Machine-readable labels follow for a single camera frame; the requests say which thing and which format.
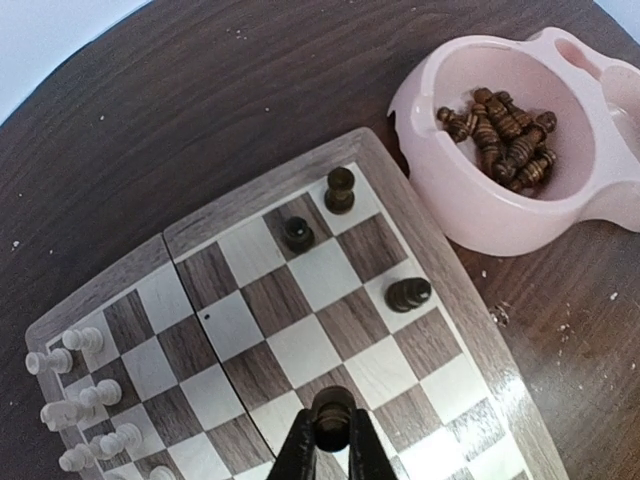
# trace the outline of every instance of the light square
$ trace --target light square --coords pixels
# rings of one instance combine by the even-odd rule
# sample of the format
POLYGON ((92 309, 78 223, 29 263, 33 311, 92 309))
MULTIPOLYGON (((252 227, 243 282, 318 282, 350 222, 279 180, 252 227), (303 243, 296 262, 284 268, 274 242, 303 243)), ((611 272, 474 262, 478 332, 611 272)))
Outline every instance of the light square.
POLYGON ((372 410, 418 383, 393 337, 350 358, 345 366, 372 410))
POLYGON ((122 361, 142 401, 178 384, 156 337, 129 350, 122 361))
POLYGON ((244 413, 240 400, 219 364, 182 382, 180 388, 205 430, 244 413))
POLYGON ((185 480, 231 478, 231 473, 204 433, 188 438, 168 450, 185 480))
POLYGON ((340 357, 315 315, 281 330, 267 340, 293 388, 340 365, 340 357))
POLYGON ((285 263, 262 218, 231 231, 218 242, 238 287, 257 280, 285 263))
POLYGON ((161 267, 142 280, 138 295, 154 333, 160 333, 193 314, 173 264, 161 267))
POLYGON ((221 362, 263 340, 260 327, 240 291, 201 310, 198 317, 221 362))
POLYGON ((335 238, 289 262, 289 269, 314 312, 361 286, 335 238))

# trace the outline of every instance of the chess piece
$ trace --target chess piece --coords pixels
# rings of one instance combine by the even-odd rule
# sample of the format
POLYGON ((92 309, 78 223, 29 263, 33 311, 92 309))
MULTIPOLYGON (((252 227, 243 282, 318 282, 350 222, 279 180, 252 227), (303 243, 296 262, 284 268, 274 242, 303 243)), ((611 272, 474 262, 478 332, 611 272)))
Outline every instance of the chess piece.
POLYGON ((316 237, 304 218, 291 217, 284 223, 284 241, 293 253, 304 253, 313 247, 316 237))
POLYGON ((487 108, 489 121, 500 135, 500 138, 509 143, 522 135, 522 127, 509 113, 507 108, 488 88, 479 88, 473 92, 476 103, 487 108))
POLYGON ((73 368, 71 353, 64 348, 55 348, 49 355, 40 352, 30 352, 25 358, 27 371, 31 375, 51 370, 54 373, 69 373, 73 368))
POLYGON ((547 135, 556 128, 557 118, 553 112, 538 115, 527 133, 516 138, 507 150, 502 161, 493 166, 494 177, 503 185, 508 185, 516 172, 524 167, 532 157, 536 147, 546 140, 547 135))
POLYGON ((336 167, 327 177, 329 189, 324 195, 324 204, 331 213, 342 215, 353 208, 355 177, 348 168, 336 167))
POLYGON ((503 90, 501 92, 496 92, 495 96, 498 100, 500 100, 500 102, 502 102, 511 116, 522 127, 522 131, 525 131, 527 128, 529 128, 529 126, 533 123, 533 117, 513 104, 513 98, 511 98, 509 92, 505 92, 503 90))
POLYGON ((161 465, 151 470, 149 480, 176 480, 176 475, 168 467, 161 465))
POLYGON ((406 278, 387 288, 384 299, 387 306, 398 313, 405 313, 423 305, 431 297, 431 284, 424 278, 406 278))
POLYGON ((67 330, 62 334, 62 343, 69 350, 98 353, 104 345, 104 337, 97 328, 87 327, 82 330, 67 330))
POLYGON ((125 448, 138 448, 142 445, 142 433, 133 423, 124 423, 100 439, 100 447, 108 455, 115 455, 125 448))
POLYGON ((89 420, 95 415, 92 407, 85 407, 74 400, 59 400, 47 403, 40 410, 40 420, 51 432, 59 432, 77 425, 81 420, 89 420))
POLYGON ((95 387, 87 387, 78 395, 85 407, 97 405, 115 405, 122 399, 122 388, 115 380, 102 380, 95 387))

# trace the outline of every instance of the dark wooden chess piece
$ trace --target dark wooden chess piece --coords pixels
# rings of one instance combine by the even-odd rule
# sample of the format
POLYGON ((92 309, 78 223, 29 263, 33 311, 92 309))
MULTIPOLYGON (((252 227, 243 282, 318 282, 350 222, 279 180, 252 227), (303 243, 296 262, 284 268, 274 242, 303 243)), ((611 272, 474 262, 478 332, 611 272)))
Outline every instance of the dark wooden chess piece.
POLYGON ((423 305, 431 297, 431 284, 424 278, 406 278, 389 285, 384 294, 387 306, 398 313, 405 313, 423 305))
POLYGON ((342 215, 353 208, 355 177, 348 168, 337 167, 329 172, 329 189, 324 195, 324 204, 331 213, 342 215))
POLYGON ((508 185, 515 177, 516 172, 529 162, 536 147, 546 140, 549 133, 555 130, 557 122, 553 112, 539 115, 527 133, 516 138, 509 146, 505 158, 493 165, 494 178, 503 185, 508 185))
POLYGON ((293 253, 304 253, 313 247, 316 236, 304 218, 291 217, 284 223, 284 242, 293 253))

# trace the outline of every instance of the white pawn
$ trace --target white pawn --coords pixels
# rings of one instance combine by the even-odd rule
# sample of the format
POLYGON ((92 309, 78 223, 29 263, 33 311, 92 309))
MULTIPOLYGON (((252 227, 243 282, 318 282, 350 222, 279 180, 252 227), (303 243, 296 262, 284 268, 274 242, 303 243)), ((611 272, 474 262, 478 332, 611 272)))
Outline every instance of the white pawn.
POLYGON ((169 468, 161 465, 151 470, 149 480, 176 480, 176 475, 169 468))
POLYGON ((98 405, 115 405, 122 399, 122 388, 115 380, 102 380, 95 387, 87 387, 78 395, 78 400, 85 407, 98 405))
POLYGON ((69 350, 85 350, 98 353, 104 345, 102 332, 95 327, 82 330, 67 330, 62 334, 62 343, 69 350))
POLYGON ((31 375, 51 370, 55 373, 69 373, 73 367, 73 359, 69 350, 56 348, 49 355, 40 352, 30 352, 24 360, 27 371, 31 375))
POLYGON ((100 448, 107 455, 115 455, 125 448, 138 448, 142 445, 142 433, 133 423, 124 423, 100 440, 100 448))

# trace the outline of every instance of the dark pawn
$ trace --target dark pawn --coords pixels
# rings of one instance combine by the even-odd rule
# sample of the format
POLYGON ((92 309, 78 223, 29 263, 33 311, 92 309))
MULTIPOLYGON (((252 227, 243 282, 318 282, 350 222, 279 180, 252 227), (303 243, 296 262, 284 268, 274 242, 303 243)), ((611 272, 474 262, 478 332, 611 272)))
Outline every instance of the dark pawn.
POLYGON ((431 284, 424 278, 406 278, 389 285, 384 299, 398 313, 416 309, 431 297, 431 284))
POLYGON ((356 179, 348 168, 337 167, 327 177, 329 190, 324 195, 324 204, 331 213, 342 215, 353 208, 356 179))
POLYGON ((293 253, 304 253, 313 247, 316 236, 304 218, 291 217, 284 223, 284 242, 293 253))

